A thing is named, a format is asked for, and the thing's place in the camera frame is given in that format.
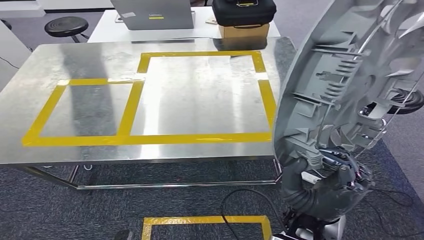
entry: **black cable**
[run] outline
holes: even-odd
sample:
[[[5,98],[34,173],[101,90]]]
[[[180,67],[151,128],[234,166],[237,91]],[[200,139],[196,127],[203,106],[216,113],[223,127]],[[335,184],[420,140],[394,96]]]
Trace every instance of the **black cable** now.
[[[398,205],[400,205],[402,207],[412,207],[414,205],[413,198],[409,194],[407,194],[403,191],[382,190],[382,189],[376,189],[376,188],[371,188],[370,190],[375,191],[375,192],[380,192],[381,194],[385,195],[386,197],[391,199],[393,202],[397,203]],[[402,203],[402,202],[396,200],[394,197],[390,196],[388,193],[401,194],[408,199],[409,203]]]
[[[263,194],[262,192],[260,192],[260,191],[256,191],[256,190],[253,190],[253,189],[242,188],[242,189],[234,190],[234,191],[230,192],[229,194],[227,194],[227,196],[225,196],[224,199],[222,200],[221,207],[220,207],[221,208],[221,210],[220,210],[221,211],[221,217],[222,217],[222,219],[224,219],[225,224],[228,226],[229,230],[232,232],[232,234],[234,235],[235,239],[240,240],[240,238],[237,236],[236,232],[231,227],[230,223],[227,221],[227,218],[224,215],[224,205],[225,205],[226,200],[231,195],[233,195],[233,194],[235,194],[237,192],[252,192],[252,193],[258,194],[261,197],[263,197],[268,202],[268,204],[271,206],[272,211],[274,212],[274,214],[275,214],[275,216],[276,216],[276,218],[278,220],[278,223],[280,224],[281,228],[283,229],[284,232],[287,233],[287,228],[284,225],[283,220],[280,218],[280,216],[279,216],[279,214],[277,212],[277,208],[274,205],[274,203],[271,201],[271,199],[269,197],[267,197],[265,194]]]
[[[396,204],[398,204],[400,206],[412,207],[414,205],[413,198],[405,192],[392,191],[392,190],[382,190],[382,189],[375,189],[375,188],[371,188],[371,190],[382,193],[383,195],[385,195],[386,197],[388,197],[389,199],[391,199],[393,202],[395,202]],[[410,202],[409,203],[402,203],[402,202],[396,200],[395,198],[393,198],[392,196],[390,196],[388,193],[396,193],[396,194],[404,195],[405,197],[407,197],[409,199]],[[406,235],[400,235],[400,234],[390,232],[389,230],[386,229],[385,224],[383,223],[382,215],[380,214],[379,210],[374,205],[372,205],[368,200],[363,199],[363,201],[365,203],[367,203],[374,210],[374,212],[377,214],[381,229],[383,230],[383,232],[385,234],[387,234],[391,237],[394,237],[394,238],[402,238],[402,239],[424,234],[424,231],[420,231],[420,232],[416,232],[416,233],[412,233],[412,234],[406,234]]]
[[[14,67],[15,69],[19,69],[19,67],[13,65],[10,61],[4,59],[3,57],[0,56],[0,59],[3,60],[3,61],[5,61],[6,63],[8,63],[10,66]]]

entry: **stool seat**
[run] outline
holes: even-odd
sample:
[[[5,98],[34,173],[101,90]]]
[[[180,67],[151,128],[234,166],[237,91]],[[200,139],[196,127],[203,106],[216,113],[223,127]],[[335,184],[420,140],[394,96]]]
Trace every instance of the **stool seat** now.
[[[89,27],[89,23],[81,17],[65,16],[49,21],[44,30],[56,38],[65,38],[78,35]]]

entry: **black stool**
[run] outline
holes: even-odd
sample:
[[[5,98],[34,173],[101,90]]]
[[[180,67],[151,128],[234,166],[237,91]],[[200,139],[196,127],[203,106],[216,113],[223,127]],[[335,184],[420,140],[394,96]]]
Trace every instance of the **black stool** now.
[[[12,25],[8,22],[8,21],[6,21],[6,20],[1,20],[3,23],[4,23],[4,25],[6,25],[6,27],[9,29],[9,30],[12,30]]]
[[[89,36],[82,34],[89,27],[89,23],[81,17],[65,16],[49,21],[44,30],[47,34],[55,38],[71,37],[75,43],[80,43],[77,35],[81,35],[86,39]]]

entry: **cardboard box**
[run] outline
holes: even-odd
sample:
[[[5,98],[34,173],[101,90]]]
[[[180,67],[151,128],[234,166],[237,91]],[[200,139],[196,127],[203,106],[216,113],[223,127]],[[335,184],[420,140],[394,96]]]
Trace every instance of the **cardboard box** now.
[[[267,37],[270,25],[219,26],[222,38]]]

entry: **white wall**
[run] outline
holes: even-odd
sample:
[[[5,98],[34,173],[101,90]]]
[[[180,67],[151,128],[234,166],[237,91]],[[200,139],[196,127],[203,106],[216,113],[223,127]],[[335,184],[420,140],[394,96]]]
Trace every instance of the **white wall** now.
[[[31,55],[28,48],[7,28],[0,24],[0,57],[20,68]],[[0,91],[18,70],[0,59]]]
[[[44,10],[113,8],[110,0],[37,0]]]

